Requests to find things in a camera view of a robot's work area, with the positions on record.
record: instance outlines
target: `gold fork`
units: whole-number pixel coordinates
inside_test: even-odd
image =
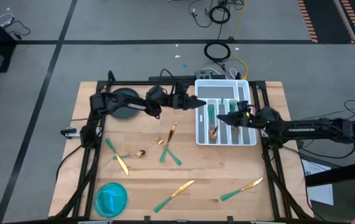
[[[161,139],[160,136],[155,137],[154,139],[160,146],[164,147],[164,152],[165,153],[163,153],[163,155],[166,154],[166,152],[169,152],[169,154],[172,156],[172,158],[175,161],[175,163],[177,165],[179,165],[179,166],[182,165],[182,162],[168,149],[168,147],[165,145],[164,141]],[[160,159],[160,161],[164,162],[165,161],[165,155],[163,157],[161,156],[161,159]]]

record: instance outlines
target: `yellow cable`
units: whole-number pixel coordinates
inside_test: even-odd
[[[242,6],[239,20],[237,21],[237,24],[235,25],[235,29],[234,29],[234,32],[233,32],[233,36],[232,36],[233,38],[234,38],[235,32],[237,31],[237,28],[239,27],[239,24],[240,24],[240,21],[241,21],[241,17],[244,14],[244,9],[245,9],[246,6],[247,6],[247,4],[244,4]],[[241,62],[242,65],[244,65],[244,67],[245,67],[245,75],[242,77],[242,79],[243,80],[247,80],[247,77],[248,77],[248,66],[247,66],[247,64],[243,60],[241,60],[237,56],[235,56],[235,54],[233,53],[233,50],[230,50],[230,51],[232,52],[232,55],[234,56],[234,58],[236,60],[238,60],[239,62]]]
[[[244,9],[245,9],[246,6],[247,6],[247,4],[244,4],[244,5],[242,6],[239,20],[237,21],[237,24],[235,25],[235,29],[234,29],[234,32],[233,32],[233,35],[232,35],[233,38],[234,38],[235,32],[237,31],[237,28],[239,27],[239,24],[240,24],[240,21],[241,21],[241,17],[242,17],[242,15],[244,14]]]
[[[230,51],[232,52],[232,55],[235,57],[235,59],[238,60],[239,62],[241,62],[242,65],[244,65],[244,67],[245,67],[245,75],[242,77],[242,79],[243,80],[247,80],[247,77],[248,77],[248,66],[247,66],[247,64],[243,60],[241,60],[237,56],[235,56],[235,54],[233,53],[232,50],[230,50]]]

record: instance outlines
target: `black metal frame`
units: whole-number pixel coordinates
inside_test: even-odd
[[[193,80],[190,80],[189,82],[186,82],[190,85],[194,84]],[[98,81],[97,82],[97,93],[100,92],[104,87],[106,87],[106,91],[110,91],[112,85],[173,85],[173,81],[158,81],[158,82],[147,82],[147,81],[138,81],[138,82],[117,82],[115,80],[115,77],[112,75],[112,73],[108,74],[108,81]],[[266,88],[266,83],[265,81],[253,81],[249,82],[250,87],[252,87],[252,94],[254,98],[254,105],[257,110],[260,109],[260,99],[258,95],[258,90],[261,91],[262,93],[262,100],[264,101],[265,106],[269,106],[269,100],[268,100],[268,95],[267,95],[267,88]],[[105,119],[103,119],[100,122],[100,127],[104,129],[104,124],[105,124]],[[269,145],[267,142],[267,137],[262,136],[262,132],[259,132],[261,136],[261,144],[262,144],[262,149],[263,153],[265,156],[265,167],[268,169],[270,166],[270,163],[267,163],[266,161],[270,160],[270,156],[268,154],[269,150]],[[73,194],[72,198],[70,199],[71,201],[75,201],[75,203],[71,204],[68,208],[63,208],[63,212],[60,215],[56,215],[55,217],[49,217],[47,220],[35,220],[35,221],[28,221],[28,222],[17,222],[17,223],[26,223],[26,224],[31,224],[31,223],[78,223],[82,221],[90,221],[90,211],[92,207],[92,201],[93,201],[93,191],[94,191],[94,186],[95,186],[95,181],[96,181],[96,174],[97,174],[97,165],[99,161],[99,155],[100,155],[100,148],[101,148],[101,141],[98,143],[98,147],[95,148],[95,156],[93,157],[93,163],[94,164],[94,170],[92,170],[91,174],[87,174],[87,164],[89,162],[89,154],[91,149],[85,149],[84,155],[83,155],[83,161],[82,161],[82,166],[81,166],[81,171],[80,171],[80,177],[78,180],[78,185],[81,185],[82,183],[88,182],[89,184],[89,190],[88,190],[88,197],[85,205],[85,213],[84,216],[80,217],[78,216],[78,211],[80,208],[80,203],[81,203],[81,195],[83,190],[78,192],[78,190]],[[283,169],[282,169],[282,162],[280,158],[280,154],[278,149],[274,149],[273,153],[275,155],[275,163],[276,163],[276,170],[279,179],[282,181],[283,186],[285,187],[285,180],[284,180],[284,175],[283,175]],[[292,218],[291,214],[291,208],[287,202],[287,199],[282,197],[283,199],[283,204],[284,204],[284,209],[285,209],[285,217],[280,216],[279,212],[279,207],[277,203],[277,195],[275,191],[275,184],[273,180],[268,176],[268,184],[269,184],[269,191],[270,191],[270,198],[271,198],[271,203],[272,203],[272,212],[273,216],[275,219],[275,222],[285,222],[285,223],[322,223],[322,224],[337,224],[333,222],[322,222],[318,220],[303,220],[303,219],[294,219]],[[67,215],[70,213],[72,210],[72,217],[67,218]],[[165,221],[160,221],[160,220],[155,220],[152,221],[149,216],[143,217],[143,220],[113,220],[112,223],[220,223],[220,224],[233,224],[233,223],[245,223],[249,224],[251,221],[234,221],[233,217],[227,216],[226,221],[189,221],[189,220],[165,220]]]

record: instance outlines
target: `white paper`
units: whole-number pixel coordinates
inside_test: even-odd
[[[328,166],[323,166],[315,162],[308,162],[302,159],[303,167],[305,168],[305,175],[317,174],[331,168]],[[325,203],[328,205],[334,205],[333,197],[333,185],[326,184],[317,187],[308,187],[308,193],[310,200]]]

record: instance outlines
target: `blue lid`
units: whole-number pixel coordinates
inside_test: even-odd
[[[95,210],[105,218],[113,218],[125,209],[128,196],[122,185],[108,183],[98,189],[95,196]]]

